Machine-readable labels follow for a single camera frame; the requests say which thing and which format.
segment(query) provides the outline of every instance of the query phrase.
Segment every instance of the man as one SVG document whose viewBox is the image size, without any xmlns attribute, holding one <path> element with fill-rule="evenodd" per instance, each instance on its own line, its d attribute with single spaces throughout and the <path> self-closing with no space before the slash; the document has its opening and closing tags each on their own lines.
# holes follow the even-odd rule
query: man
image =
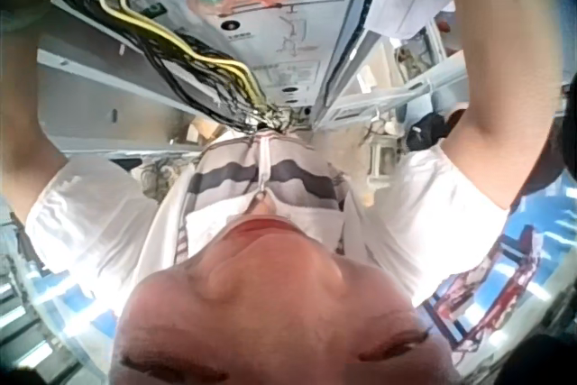
<svg viewBox="0 0 577 385">
<path fill-rule="evenodd" d="M 412 306 L 497 239 L 560 69 L 547 0 L 455 3 L 470 108 L 371 209 L 313 149 L 272 132 L 210 147 L 157 206 L 112 163 L 59 153 L 37 122 L 33 41 L 3 35 L 4 194 L 49 268 L 122 312 L 112 381 L 456 379 Z"/>
</svg>

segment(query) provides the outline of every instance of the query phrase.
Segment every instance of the wire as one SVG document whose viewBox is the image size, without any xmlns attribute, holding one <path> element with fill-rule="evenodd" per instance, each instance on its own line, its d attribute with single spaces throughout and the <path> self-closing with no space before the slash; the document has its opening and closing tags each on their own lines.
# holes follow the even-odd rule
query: wire
<svg viewBox="0 0 577 385">
<path fill-rule="evenodd" d="M 252 73 L 248 70 L 246 65 L 244 65 L 243 63 L 238 62 L 236 60 L 216 60 L 213 58 L 208 58 L 208 57 L 199 55 L 198 53 L 195 53 L 177 35 L 168 31 L 167 29 L 159 26 L 158 24 L 156 24 L 152 20 L 148 19 L 147 17 L 144 17 L 140 14 L 137 14 L 136 12 L 134 12 L 132 10 L 131 10 L 130 15 L 122 14 L 122 13 L 116 11 L 115 9 L 111 8 L 106 3 L 106 0 L 98 0 L 98 2 L 100 4 L 100 6 L 102 7 L 102 9 L 106 13 L 112 15 L 114 18 L 121 20 L 121 21 L 124 21 L 124 22 L 128 22 L 128 23 L 136 25 L 138 27 L 142 27 L 143 29 L 146 29 L 149 32 L 153 32 L 153 33 L 158 34 L 160 37 L 172 42 L 174 45 L 179 47 L 181 50 L 183 50 L 185 53 L 187 53 L 187 55 L 190 56 L 192 59 L 204 61 L 206 63 L 215 63 L 215 64 L 219 65 L 221 68 L 228 70 L 232 74 L 235 74 L 244 83 L 244 85 L 247 86 L 247 90 L 249 91 L 249 95 L 252 98 L 252 102 L 256 106 L 262 106 L 263 105 L 263 98 L 257 94 L 259 92 L 259 90 L 257 90 L 257 89 L 259 89 L 258 85 L 256 84 L 256 81 L 254 80 Z M 126 4 L 125 0 L 120 0 L 120 4 L 121 4 L 121 7 L 123 9 L 130 10 L 130 8 Z M 242 69 L 244 71 L 244 74 L 246 74 L 246 76 L 243 73 L 239 72 L 234 67 L 236 67 L 238 69 Z M 246 77 L 249 77 L 251 83 L 249 83 L 247 81 Z"/>
<path fill-rule="evenodd" d="M 97 0 L 64 0 L 64 2 L 104 27 L 122 35 L 133 46 L 141 49 L 146 59 L 184 104 L 218 123 L 248 134 L 256 131 L 258 122 L 265 123 L 269 128 L 279 132 L 286 131 L 292 124 L 294 119 L 291 112 L 285 113 L 284 109 L 278 109 L 274 105 L 261 106 L 259 107 L 260 110 L 257 111 L 257 107 L 246 95 L 247 89 L 239 79 L 240 76 L 231 74 L 231 71 L 224 69 L 222 65 L 191 59 L 179 47 L 159 36 L 157 32 L 108 14 Z M 214 57 L 217 60 L 232 59 L 227 54 L 212 49 L 190 35 L 180 34 L 179 37 L 196 53 L 201 53 L 206 57 Z M 164 64 L 166 60 L 182 67 L 192 74 L 199 83 L 211 87 L 225 105 L 220 105 L 216 110 L 211 108 L 208 102 L 200 102 L 189 95 L 167 69 Z M 253 118 L 256 122 L 247 122 L 248 118 Z"/>
</svg>

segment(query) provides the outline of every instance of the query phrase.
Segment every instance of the machinery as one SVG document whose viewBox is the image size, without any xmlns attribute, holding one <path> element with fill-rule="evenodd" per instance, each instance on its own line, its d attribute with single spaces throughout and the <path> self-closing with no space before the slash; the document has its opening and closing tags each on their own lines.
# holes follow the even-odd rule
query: machinery
<svg viewBox="0 0 577 385">
<path fill-rule="evenodd" d="M 156 113 L 164 105 L 245 133 L 263 126 L 334 129 L 368 122 L 466 77 L 458 49 L 447 58 L 429 20 L 435 14 L 421 17 L 424 27 L 396 47 L 368 30 L 377 0 L 51 1 L 59 8 L 45 20 L 38 60 L 49 68 L 42 74 L 52 93 L 70 88 L 71 80 L 78 91 L 76 100 L 46 97 L 41 111 L 69 107 L 70 119 L 85 87 L 110 95 L 98 103 L 106 104 L 98 110 L 106 119 L 85 114 L 62 133 L 59 118 L 49 117 L 48 132 L 64 151 L 190 151 L 170 140 L 110 136 L 116 117 L 129 122 L 113 94 L 130 94 L 124 105 L 141 105 L 142 97 L 142 105 L 154 102 Z M 372 78 L 360 88 L 363 74 Z"/>
</svg>

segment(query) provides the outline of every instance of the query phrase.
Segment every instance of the label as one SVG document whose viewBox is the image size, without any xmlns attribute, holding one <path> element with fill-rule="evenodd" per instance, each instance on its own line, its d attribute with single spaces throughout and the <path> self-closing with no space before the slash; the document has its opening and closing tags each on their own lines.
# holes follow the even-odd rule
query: label
<svg viewBox="0 0 577 385">
<path fill-rule="evenodd" d="M 256 67 L 257 71 L 264 71 L 266 74 L 265 86 L 283 87 L 283 86 L 309 86 L 316 82 L 316 75 L 320 61 L 318 60 L 297 60 L 294 62 L 279 62 L 270 65 L 267 68 Z"/>
</svg>

